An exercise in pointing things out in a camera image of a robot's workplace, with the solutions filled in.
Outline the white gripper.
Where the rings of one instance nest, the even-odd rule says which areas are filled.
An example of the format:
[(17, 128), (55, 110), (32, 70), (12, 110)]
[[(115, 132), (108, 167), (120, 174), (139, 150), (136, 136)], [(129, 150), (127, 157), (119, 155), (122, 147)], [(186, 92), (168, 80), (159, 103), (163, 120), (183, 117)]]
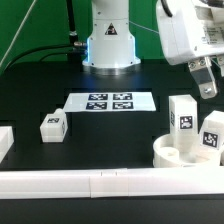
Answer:
[(189, 71), (201, 97), (210, 99), (218, 91), (206, 56), (217, 56), (224, 77), (224, 7), (212, 7), (205, 1), (158, 0), (156, 18), (166, 60), (171, 65), (190, 61)]

